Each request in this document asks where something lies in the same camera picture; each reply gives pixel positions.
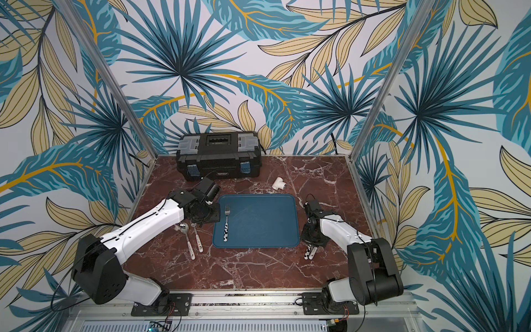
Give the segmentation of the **fork with panda handle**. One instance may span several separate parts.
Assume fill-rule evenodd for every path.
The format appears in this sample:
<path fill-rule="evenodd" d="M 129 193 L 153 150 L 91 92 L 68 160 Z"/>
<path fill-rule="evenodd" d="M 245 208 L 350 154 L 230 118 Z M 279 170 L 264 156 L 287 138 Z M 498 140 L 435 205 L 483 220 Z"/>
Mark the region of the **fork with panda handle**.
<path fill-rule="evenodd" d="M 308 254 L 309 260 L 312 260 L 315 257 L 317 250 L 318 250 L 318 247 L 312 247 L 311 251 Z"/>

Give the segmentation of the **spoon with hello kitty handle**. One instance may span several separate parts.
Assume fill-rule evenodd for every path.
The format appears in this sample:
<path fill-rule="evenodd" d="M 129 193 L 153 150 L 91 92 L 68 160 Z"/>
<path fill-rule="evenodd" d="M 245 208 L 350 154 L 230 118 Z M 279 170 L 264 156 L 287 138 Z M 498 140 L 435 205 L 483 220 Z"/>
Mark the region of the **spoon with hello kitty handle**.
<path fill-rule="evenodd" d="M 185 239 L 186 239 L 186 243 L 187 243 L 187 246 L 188 246 L 188 250 L 189 250 L 189 255 L 190 255 L 190 258 L 191 260 L 195 260 L 196 259 L 196 255 L 194 253 L 194 249 L 192 247 L 192 243 L 189 239 L 189 225 L 185 222 L 181 222 L 179 224 L 179 229 L 180 231 L 185 235 Z"/>

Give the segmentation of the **fork with cow-pattern handle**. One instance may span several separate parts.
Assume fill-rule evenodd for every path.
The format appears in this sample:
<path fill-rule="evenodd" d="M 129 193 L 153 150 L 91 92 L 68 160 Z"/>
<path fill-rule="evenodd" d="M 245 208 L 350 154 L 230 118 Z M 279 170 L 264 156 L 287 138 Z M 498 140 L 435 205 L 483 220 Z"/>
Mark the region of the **fork with cow-pattern handle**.
<path fill-rule="evenodd" d="M 228 241 L 228 235 L 229 235 L 229 215 L 230 215 L 230 207 L 225 206 L 225 224 L 224 224 L 224 233 L 223 233 L 223 241 Z"/>

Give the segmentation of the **fork with hello kitty handle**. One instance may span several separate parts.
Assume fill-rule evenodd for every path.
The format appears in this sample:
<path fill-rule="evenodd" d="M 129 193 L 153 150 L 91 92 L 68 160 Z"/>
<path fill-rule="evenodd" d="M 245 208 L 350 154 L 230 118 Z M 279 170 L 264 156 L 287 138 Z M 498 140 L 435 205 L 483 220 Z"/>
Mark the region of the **fork with hello kitty handle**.
<path fill-rule="evenodd" d="M 199 253 L 203 253 L 204 252 L 204 248 L 203 248 L 203 244 L 202 244 L 201 238 L 199 236 L 199 232 L 197 230 L 197 224 L 191 223 L 191 226 L 192 226 L 192 229 L 194 230 L 194 236 L 195 236 L 195 239 L 196 239 L 196 243 L 197 243 L 197 247 L 198 247 Z"/>

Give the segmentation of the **spoon with cow-pattern handle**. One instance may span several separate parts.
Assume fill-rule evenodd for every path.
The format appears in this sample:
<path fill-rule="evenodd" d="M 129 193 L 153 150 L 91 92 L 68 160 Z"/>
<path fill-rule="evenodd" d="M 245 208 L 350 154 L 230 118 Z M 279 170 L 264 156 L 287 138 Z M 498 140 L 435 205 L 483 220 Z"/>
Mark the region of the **spoon with cow-pattern handle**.
<path fill-rule="evenodd" d="M 311 259 L 311 252 L 312 252 L 312 246 L 307 246 L 307 249 L 304 253 L 304 259 L 305 260 L 310 260 Z"/>

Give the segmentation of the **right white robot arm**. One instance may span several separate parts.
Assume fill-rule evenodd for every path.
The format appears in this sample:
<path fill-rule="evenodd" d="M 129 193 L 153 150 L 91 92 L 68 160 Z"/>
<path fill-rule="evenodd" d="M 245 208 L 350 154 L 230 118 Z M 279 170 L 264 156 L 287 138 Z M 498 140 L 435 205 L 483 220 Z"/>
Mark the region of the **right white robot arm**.
<path fill-rule="evenodd" d="M 351 305 L 378 304 L 399 297 L 404 285 L 391 245 L 384 238 L 359 232 L 339 215 L 320 209 L 306 212 L 301 240 L 307 244 L 306 260 L 332 241 L 347 255 L 348 276 L 325 283 L 320 293 L 304 293 L 307 315 L 340 315 Z"/>

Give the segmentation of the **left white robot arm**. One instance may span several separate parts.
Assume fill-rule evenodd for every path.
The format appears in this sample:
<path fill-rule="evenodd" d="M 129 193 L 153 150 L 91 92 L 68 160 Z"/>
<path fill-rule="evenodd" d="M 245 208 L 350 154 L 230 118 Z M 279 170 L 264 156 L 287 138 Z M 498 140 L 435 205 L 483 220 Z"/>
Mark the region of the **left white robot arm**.
<path fill-rule="evenodd" d="M 157 206 L 123 227 L 101 237 L 87 235 L 77 245 L 71 277 L 95 304 L 126 300 L 162 312 L 170 292 L 152 278 L 124 271 L 123 264 L 141 247 L 168 228 L 189 220 L 216 223 L 220 207 L 213 200 L 218 185 L 170 192 Z"/>

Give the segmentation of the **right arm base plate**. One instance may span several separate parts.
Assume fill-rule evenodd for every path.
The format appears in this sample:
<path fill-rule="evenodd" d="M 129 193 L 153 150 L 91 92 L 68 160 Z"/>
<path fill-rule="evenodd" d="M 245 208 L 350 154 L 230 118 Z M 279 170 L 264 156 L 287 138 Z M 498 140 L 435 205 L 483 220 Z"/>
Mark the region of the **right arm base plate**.
<path fill-rule="evenodd" d="M 358 315 L 360 310 L 353 301 L 335 302 L 325 292 L 302 293 L 302 307 L 305 315 Z"/>

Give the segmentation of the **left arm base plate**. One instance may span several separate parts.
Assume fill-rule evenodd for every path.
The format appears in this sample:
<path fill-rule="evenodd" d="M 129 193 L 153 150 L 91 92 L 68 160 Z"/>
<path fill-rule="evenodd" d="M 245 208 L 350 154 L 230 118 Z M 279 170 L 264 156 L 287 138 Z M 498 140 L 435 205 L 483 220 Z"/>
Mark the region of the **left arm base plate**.
<path fill-rule="evenodd" d="M 149 306 L 134 303 L 132 317 L 188 316 L 192 304 L 191 293 L 169 293 Z"/>

